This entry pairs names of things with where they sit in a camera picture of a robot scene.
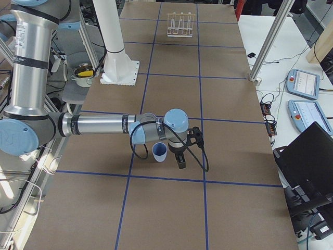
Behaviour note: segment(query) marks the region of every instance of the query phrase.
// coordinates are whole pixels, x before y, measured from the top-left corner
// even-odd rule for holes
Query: black monitor
[[[300,186],[308,204],[333,193],[333,139],[317,123],[311,124],[283,151],[274,152],[276,162],[292,188]],[[333,228],[333,204],[313,207]]]

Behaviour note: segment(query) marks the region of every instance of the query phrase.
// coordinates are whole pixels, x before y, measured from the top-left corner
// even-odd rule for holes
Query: blue joint cap
[[[36,7],[43,3],[46,3],[48,0],[12,0],[14,3],[26,7]]]
[[[16,17],[13,14],[5,14],[0,16],[0,21],[16,22]]]
[[[6,37],[5,35],[3,35],[2,33],[0,33],[0,38],[4,41],[7,42],[8,41],[8,37]]]
[[[176,133],[183,133],[188,129],[187,114],[181,109],[174,108],[166,112],[164,123]]]
[[[10,155],[23,155],[39,146],[38,137],[27,124],[15,119],[0,120],[0,149]]]
[[[130,124],[130,129],[129,129],[130,135],[132,134],[135,127],[138,126],[139,124],[140,124],[139,121],[136,121],[136,122]],[[137,128],[135,130],[135,132],[132,136],[132,143],[134,145],[146,143],[146,135],[145,135],[145,131],[142,126],[140,126],[139,128]]]
[[[66,22],[66,23],[60,23],[58,29],[79,30],[80,27],[81,27],[80,22]]]

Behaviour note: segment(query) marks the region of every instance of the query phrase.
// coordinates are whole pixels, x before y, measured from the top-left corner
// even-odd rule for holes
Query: brown table
[[[197,15],[193,38],[166,36],[170,12]],[[181,108],[210,171],[134,158],[126,134],[73,136],[25,249],[298,249],[233,8],[129,2],[120,21],[137,83],[94,83],[82,114]]]

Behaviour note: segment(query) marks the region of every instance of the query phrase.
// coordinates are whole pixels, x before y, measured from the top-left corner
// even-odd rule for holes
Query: white cup
[[[152,155],[159,163],[167,157],[168,148],[163,142],[155,143],[152,147]]]
[[[76,84],[80,87],[87,88],[92,85],[93,77],[76,77],[71,75],[71,79],[76,82]]]

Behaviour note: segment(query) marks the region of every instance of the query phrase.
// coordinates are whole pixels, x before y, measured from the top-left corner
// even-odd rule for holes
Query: white sticker
[[[323,228],[320,229],[322,233],[325,233],[328,230],[329,230],[328,226],[324,226]]]
[[[17,24],[16,25],[16,48],[25,48],[27,44],[27,25]]]

